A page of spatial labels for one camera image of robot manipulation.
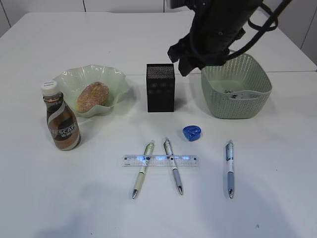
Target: woven plastic basket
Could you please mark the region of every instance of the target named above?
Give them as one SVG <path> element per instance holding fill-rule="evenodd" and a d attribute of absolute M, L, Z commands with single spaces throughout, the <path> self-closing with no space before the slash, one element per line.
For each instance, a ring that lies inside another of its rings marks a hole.
<path fill-rule="evenodd" d="M 267 74 L 248 54 L 223 66 L 205 67 L 202 70 L 202 88 L 210 112 L 222 119 L 254 117 L 272 91 Z"/>

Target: bread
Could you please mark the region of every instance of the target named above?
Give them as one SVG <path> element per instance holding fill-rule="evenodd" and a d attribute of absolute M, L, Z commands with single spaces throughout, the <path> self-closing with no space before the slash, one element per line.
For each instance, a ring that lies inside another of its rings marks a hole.
<path fill-rule="evenodd" d="M 109 98 L 109 88 L 100 82 L 89 84 L 80 94 L 76 103 L 76 111 L 86 113 L 96 105 L 102 105 Z"/>

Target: pen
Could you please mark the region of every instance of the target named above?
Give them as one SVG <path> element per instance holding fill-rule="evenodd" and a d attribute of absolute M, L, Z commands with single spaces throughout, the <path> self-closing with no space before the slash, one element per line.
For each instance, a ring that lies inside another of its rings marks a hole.
<path fill-rule="evenodd" d="M 154 141 L 151 140 L 150 144 L 148 144 L 145 148 L 144 155 L 151 155 L 153 153 L 153 150 L 154 150 Z M 145 174 L 147 172 L 147 168 L 148 168 L 148 160 L 145 159 L 145 166 L 143 166 L 140 169 L 140 172 L 137 177 L 137 181 L 134 185 L 133 195 L 132 195 L 133 199 L 137 197 L 139 191 L 141 190 L 141 187 L 145 178 Z"/>
<path fill-rule="evenodd" d="M 173 154 L 173 150 L 172 150 L 172 145 L 170 144 L 170 141 L 167 138 L 164 142 L 164 149 L 165 149 L 165 152 L 167 155 L 171 155 L 169 157 L 169 162 L 170 162 L 170 165 L 171 165 L 171 168 L 173 171 L 176 187 L 177 187 L 180 195 L 183 195 L 183 185 L 182 185 L 182 181 L 180 180 L 180 175 L 179 175 L 177 165 L 175 163 L 175 159 L 173 157 L 174 154 Z"/>
<path fill-rule="evenodd" d="M 226 160 L 228 164 L 228 193 L 229 197 L 234 196 L 234 169 L 233 169 L 233 142 L 232 140 L 226 146 Z"/>

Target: ruler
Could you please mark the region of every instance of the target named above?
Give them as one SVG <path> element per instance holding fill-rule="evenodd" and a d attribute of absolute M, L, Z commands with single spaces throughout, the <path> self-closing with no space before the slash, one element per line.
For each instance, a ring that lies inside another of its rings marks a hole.
<path fill-rule="evenodd" d="M 169 158 L 174 159 L 178 167 L 199 167 L 199 159 L 196 155 L 124 155 L 122 166 L 170 167 Z"/>

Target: white wall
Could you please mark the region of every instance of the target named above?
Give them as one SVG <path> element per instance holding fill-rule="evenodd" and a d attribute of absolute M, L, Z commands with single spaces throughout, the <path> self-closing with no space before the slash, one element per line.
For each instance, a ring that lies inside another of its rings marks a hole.
<path fill-rule="evenodd" d="M 302 50 L 312 61 L 317 64 L 317 14 L 314 17 Z"/>
<path fill-rule="evenodd" d="M 281 0 L 264 0 L 264 3 L 275 9 Z M 279 18 L 279 28 L 301 48 L 314 17 L 317 0 L 292 0 Z"/>
<path fill-rule="evenodd" d="M 4 10 L 0 4 L 0 37 L 8 30 L 10 29 L 8 20 L 6 19 Z"/>
<path fill-rule="evenodd" d="M 28 12 L 84 11 L 82 0 L 1 0 L 1 2 L 11 25 Z"/>
<path fill-rule="evenodd" d="M 87 11 L 163 12 L 164 0 L 85 0 Z"/>

